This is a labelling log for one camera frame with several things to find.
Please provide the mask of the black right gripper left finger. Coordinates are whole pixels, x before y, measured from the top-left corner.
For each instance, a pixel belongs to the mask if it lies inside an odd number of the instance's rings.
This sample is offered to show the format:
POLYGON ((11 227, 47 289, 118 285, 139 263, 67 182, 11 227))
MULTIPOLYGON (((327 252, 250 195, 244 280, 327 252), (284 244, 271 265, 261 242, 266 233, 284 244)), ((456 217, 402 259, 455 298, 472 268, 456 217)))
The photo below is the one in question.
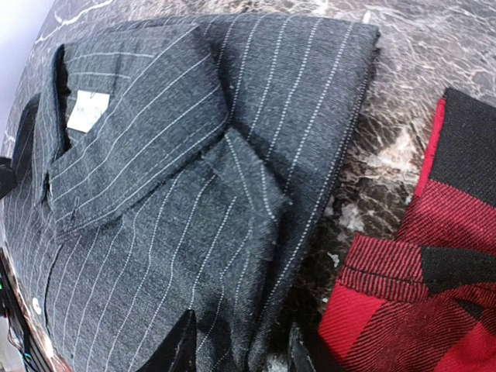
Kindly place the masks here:
POLYGON ((186 310, 174 324, 153 355, 138 372, 195 372, 197 321, 195 312, 186 310))

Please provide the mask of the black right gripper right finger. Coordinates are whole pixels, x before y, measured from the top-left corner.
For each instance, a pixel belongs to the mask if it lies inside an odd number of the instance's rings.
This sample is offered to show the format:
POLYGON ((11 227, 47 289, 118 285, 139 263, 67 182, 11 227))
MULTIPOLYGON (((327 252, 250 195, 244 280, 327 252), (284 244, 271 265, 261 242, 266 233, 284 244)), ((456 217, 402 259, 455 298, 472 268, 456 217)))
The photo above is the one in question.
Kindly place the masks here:
POLYGON ((288 337, 289 371, 329 371, 329 354, 319 334, 293 321, 288 337))

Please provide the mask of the red black plaid shirt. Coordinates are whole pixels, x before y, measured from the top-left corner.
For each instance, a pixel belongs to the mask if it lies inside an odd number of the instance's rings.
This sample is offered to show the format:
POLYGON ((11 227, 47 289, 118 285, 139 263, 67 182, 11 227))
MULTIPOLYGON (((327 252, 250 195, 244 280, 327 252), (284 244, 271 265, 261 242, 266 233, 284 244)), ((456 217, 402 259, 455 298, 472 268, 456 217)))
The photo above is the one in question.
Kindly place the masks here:
POLYGON ((319 335, 327 370, 495 369, 493 106, 446 89, 396 237, 354 237, 319 335))

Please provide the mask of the black pinstriped long sleeve shirt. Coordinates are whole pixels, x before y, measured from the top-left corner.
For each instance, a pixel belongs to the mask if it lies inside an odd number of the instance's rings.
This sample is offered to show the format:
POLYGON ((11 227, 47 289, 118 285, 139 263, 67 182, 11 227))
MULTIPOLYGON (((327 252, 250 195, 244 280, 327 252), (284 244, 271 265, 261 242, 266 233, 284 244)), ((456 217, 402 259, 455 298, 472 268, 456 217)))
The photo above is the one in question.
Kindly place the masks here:
POLYGON ((258 371, 380 32, 232 14, 61 44, 19 121, 5 238, 74 371, 134 371, 195 313, 200 371, 258 371))

